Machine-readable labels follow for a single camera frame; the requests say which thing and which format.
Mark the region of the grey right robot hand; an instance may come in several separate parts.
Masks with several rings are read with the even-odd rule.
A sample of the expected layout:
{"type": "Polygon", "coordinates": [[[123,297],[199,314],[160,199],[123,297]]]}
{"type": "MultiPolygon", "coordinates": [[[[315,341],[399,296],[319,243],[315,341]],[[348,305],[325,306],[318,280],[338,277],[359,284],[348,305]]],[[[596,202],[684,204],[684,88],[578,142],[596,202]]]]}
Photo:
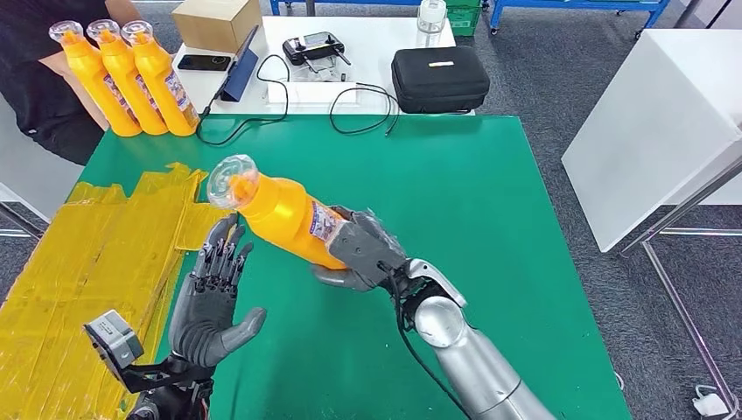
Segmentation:
{"type": "Polygon", "coordinates": [[[332,210],[340,214],[342,220],[325,242],[325,248],[344,267],[328,269],[313,264],[311,273],[325,285],[361,292],[381,286],[391,292],[389,278],[407,261],[397,238],[370,209],[356,211],[333,206],[332,210]]]}

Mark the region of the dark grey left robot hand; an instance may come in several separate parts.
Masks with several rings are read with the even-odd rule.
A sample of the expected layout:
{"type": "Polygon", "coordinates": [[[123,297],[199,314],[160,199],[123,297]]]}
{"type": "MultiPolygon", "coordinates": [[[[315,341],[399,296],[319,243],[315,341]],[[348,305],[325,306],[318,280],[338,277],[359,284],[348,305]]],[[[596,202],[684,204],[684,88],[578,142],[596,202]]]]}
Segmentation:
{"type": "Polygon", "coordinates": [[[171,350],[202,368],[217,366],[252,340],[267,318],[265,309],[254,307],[241,322],[234,322],[239,282],[253,248],[248,242],[237,249],[245,231],[237,213],[215,223],[180,288],[171,316],[171,350]]]}

